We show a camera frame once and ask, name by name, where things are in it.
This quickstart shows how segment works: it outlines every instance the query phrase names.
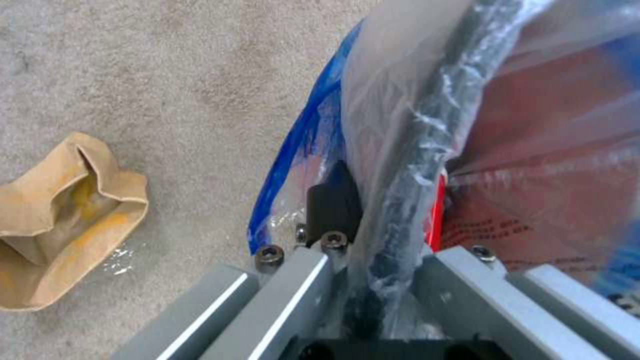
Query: black plastic part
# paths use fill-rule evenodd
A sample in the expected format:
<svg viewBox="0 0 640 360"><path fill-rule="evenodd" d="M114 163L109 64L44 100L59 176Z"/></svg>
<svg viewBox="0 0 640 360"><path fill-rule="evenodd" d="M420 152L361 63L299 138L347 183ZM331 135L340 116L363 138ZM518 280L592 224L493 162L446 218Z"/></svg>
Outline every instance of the black plastic part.
<svg viewBox="0 0 640 360"><path fill-rule="evenodd" d="M509 360L492 341L470 340L292 340L280 360Z"/></svg>
<svg viewBox="0 0 640 360"><path fill-rule="evenodd" d="M307 192L307 247L328 231L340 231L353 243L362 219L362 204L347 165L338 161L323 183Z"/></svg>

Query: beige carpet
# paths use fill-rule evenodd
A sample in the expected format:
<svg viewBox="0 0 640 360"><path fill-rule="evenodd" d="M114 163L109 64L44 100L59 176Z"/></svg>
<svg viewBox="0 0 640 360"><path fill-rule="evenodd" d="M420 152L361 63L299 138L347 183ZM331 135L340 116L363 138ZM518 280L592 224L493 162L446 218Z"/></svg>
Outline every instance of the beige carpet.
<svg viewBox="0 0 640 360"><path fill-rule="evenodd" d="M0 0L0 183L82 131L148 175L151 201L58 303L0 313L0 358L105 358L213 263L244 266L275 153L375 2Z"/></svg>

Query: brown paper bag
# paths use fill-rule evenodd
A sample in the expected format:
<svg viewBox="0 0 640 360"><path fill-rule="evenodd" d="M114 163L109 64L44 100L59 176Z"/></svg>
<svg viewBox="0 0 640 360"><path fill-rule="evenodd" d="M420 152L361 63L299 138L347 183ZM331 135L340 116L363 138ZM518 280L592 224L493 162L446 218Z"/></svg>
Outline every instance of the brown paper bag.
<svg viewBox="0 0 640 360"><path fill-rule="evenodd" d="M145 217L146 185L106 144L72 133L0 186L0 309L37 310L64 295Z"/></svg>

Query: white stripe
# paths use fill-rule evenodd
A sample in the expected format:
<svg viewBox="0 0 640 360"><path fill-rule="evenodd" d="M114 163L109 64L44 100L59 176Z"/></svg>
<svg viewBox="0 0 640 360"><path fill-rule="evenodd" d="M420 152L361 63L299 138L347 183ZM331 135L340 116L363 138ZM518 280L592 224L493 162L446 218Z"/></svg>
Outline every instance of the white stripe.
<svg viewBox="0 0 640 360"><path fill-rule="evenodd" d="M305 279L305 282L302 283L302 286L300 286L300 288L293 295L289 303L284 307L284 310L282 310L282 312L280 313L280 316L278 316L278 318L276 319L276 321L273 322L269 330L267 330L267 333L264 335L262 340L260 340L260 343L258 343L258 346L256 346L253 352L251 352L251 355L249 356L249 360L258 360L262 355L262 353L265 351L265 349L267 349L267 346L271 343L275 335L278 333L278 331L282 327L282 324L289 317L289 315L291 315L291 312L296 307L296 305L298 305L298 303L300 302L300 299L302 299L302 296L307 292L307 289L309 288L309 286L311 286L311 283L314 282L314 280L320 273L320 270L322 270L322 267L326 263L327 259L328 258L326 256L323 256L322 260L320 260L320 262L316 265L316 267L313 270L311 270L311 273Z"/></svg>
<svg viewBox="0 0 640 360"><path fill-rule="evenodd" d="M247 279L246 274L242 274L239 278L229 286L194 322L178 336L169 347L167 347L156 360L167 360L173 353L184 344L185 341L196 331L202 324L224 303L233 292L242 285Z"/></svg>

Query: clear plastic bag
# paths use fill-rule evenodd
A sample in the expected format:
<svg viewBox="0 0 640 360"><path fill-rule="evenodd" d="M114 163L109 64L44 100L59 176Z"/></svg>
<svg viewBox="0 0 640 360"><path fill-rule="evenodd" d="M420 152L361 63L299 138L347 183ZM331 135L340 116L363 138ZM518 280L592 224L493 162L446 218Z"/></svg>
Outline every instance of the clear plastic bag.
<svg viewBox="0 0 640 360"><path fill-rule="evenodd" d="M605 296L638 289L639 25L639 1L560 1L523 32L447 167L444 247L550 263Z"/></svg>
<svg viewBox="0 0 640 360"><path fill-rule="evenodd" d="M446 163L443 247L486 245L510 270L552 263L607 296L637 289L640 1L555 1L524 28L475 116L480 97L474 89L491 78L520 26L549 3L382 2L347 36L287 136L249 224L252 253L269 242L291 248L308 188L345 160L365 211L349 260L351 289L364 286L391 299L383 307L397 305ZM487 28L502 32L487 38L504 43L480 43L489 51L465 58L487 67L477 83L463 84L471 90L460 92L458 78L443 67L448 35L459 20L464 26L469 8L486 14L491 6L494 17L508 14L509 6L521 6L521 16ZM425 89L433 69L443 70L440 87ZM425 94L439 100L421 103ZM438 106L442 114L443 99L458 112L454 127L451 112L429 112ZM402 119L418 125L399 127ZM425 128L432 136L412 133ZM401 147L397 139L409 141ZM412 151L413 163L394 166ZM398 174L406 177L395 183ZM375 262L388 267L375 273ZM387 316L384 322L391 328Z"/></svg>

